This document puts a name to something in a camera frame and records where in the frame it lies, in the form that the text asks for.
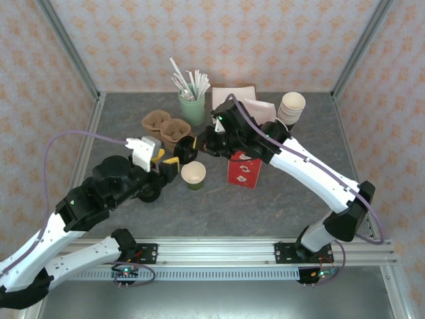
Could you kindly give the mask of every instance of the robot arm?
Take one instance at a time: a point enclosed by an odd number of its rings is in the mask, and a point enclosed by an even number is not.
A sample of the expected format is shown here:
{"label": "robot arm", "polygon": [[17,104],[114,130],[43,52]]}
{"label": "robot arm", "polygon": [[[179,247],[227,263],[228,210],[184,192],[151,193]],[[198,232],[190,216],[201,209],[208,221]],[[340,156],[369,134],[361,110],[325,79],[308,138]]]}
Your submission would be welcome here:
{"label": "robot arm", "polygon": [[[134,256],[134,238],[127,229],[118,229],[98,244],[55,258],[65,246],[107,219],[110,211],[126,199],[156,200],[162,187],[178,174],[176,161],[163,161],[158,165],[159,171],[151,170],[151,161],[159,153],[159,141],[142,138],[127,142],[126,146],[133,150],[129,159],[110,156],[96,166],[92,177],[71,189],[56,205],[41,239],[36,233],[0,263],[0,308],[26,308],[77,272]],[[37,245],[29,252],[35,242]]]}
{"label": "robot arm", "polygon": [[303,262],[312,262],[312,257],[335,239],[352,241],[367,213],[355,194],[370,203],[375,187],[368,181],[358,184],[331,169],[303,148],[280,122],[258,126],[243,104],[232,94],[229,97],[212,111],[215,127],[207,126],[196,137],[193,148],[228,159],[243,151],[290,174],[326,202],[331,211],[306,227],[296,242],[296,255]]}

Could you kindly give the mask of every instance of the red box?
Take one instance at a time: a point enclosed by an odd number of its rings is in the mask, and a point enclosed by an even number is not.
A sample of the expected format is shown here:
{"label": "red box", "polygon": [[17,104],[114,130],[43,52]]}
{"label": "red box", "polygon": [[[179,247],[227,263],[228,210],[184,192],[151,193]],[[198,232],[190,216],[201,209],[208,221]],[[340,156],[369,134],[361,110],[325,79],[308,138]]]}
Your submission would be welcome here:
{"label": "red box", "polygon": [[228,163],[227,179],[229,183],[241,185],[249,188],[255,188],[258,175],[260,174],[261,160],[247,160],[244,152],[236,152]]}

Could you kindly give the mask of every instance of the green cup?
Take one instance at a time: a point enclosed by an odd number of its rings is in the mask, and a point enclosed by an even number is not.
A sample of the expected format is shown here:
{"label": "green cup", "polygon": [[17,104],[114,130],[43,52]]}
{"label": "green cup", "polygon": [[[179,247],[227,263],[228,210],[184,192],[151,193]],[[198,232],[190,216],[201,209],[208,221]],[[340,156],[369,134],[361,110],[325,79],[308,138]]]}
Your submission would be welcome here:
{"label": "green cup", "polygon": [[201,125],[205,121],[205,94],[197,101],[189,102],[180,97],[181,113],[183,119],[192,126]]}
{"label": "green cup", "polygon": [[198,191],[204,186],[207,170],[202,163],[192,161],[181,169],[181,177],[186,182],[187,187],[193,191]]}

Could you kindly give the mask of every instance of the paper cup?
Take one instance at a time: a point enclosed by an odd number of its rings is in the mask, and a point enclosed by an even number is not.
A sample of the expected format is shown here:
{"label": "paper cup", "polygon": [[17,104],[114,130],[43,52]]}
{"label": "paper cup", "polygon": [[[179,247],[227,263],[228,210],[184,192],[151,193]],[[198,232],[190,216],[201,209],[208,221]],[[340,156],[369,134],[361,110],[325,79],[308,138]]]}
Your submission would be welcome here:
{"label": "paper cup", "polygon": [[279,120],[281,120],[283,123],[287,125],[295,124],[299,118],[287,118],[284,116],[278,116]]}
{"label": "paper cup", "polygon": [[284,114],[287,114],[287,115],[299,115],[299,114],[301,114],[303,112],[303,110],[296,110],[296,111],[294,111],[294,110],[291,110],[289,108],[285,108],[285,106],[280,106],[280,108],[279,108],[278,111],[279,112],[282,112]]}
{"label": "paper cup", "polygon": [[282,98],[282,104],[290,110],[303,110],[305,108],[305,98],[297,92],[289,92]]}
{"label": "paper cup", "polygon": [[197,191],[204,186],[204,178],[207,170],[202,163],[192,161],[184,165],[181,169],[181,177],[186,182],[187,187],[193,191]]}
{"label": "paper cup", "polygon": [[278,111],[278,114],[279,115],[283,115],[283,116],[287,116],[288,118],[295,118],[297,116],[301,116],[301,112],[298,113],[298,114],[292,114],[292,113],[288,113],[288,112],[286,112],[284,110],[279,110]]}
{"label": "paper cup", "polygon": [[298,120],[299,119],[299,117],[300,117],[301,115],[297,115],[297,116],[287,116],[287,115],[283,115],[283,114],[278,114],[278,117],[279,118],[281,118],[281,119],[286,119],[286,120]]}

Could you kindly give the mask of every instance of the patterned wallpaper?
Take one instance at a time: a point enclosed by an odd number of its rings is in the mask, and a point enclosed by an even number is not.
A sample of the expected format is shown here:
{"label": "patterned wallpaper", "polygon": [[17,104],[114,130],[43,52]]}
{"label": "patterned wallpaper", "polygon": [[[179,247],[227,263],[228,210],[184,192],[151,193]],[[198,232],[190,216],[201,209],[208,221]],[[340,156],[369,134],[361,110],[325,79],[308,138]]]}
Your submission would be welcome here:
{"label": "patterned wallpaper", "polygon": [[[0,1],[0,259],[41,226],[46,143],[62,130],[84,129],[92,105],[36,2]],[[67,192],[80,141],[68,136],[51,148],[52,208]]]}
{"label": "patterned wallpaper", "polygon": [[425,318],[425,6],[396,0],[338,101],[361,179]]}
{"label": "patterned wallpaper", "polygon": [[379,0],[53,0],[99,90],[174,91],[168,56],[212,83],[329,92]]}

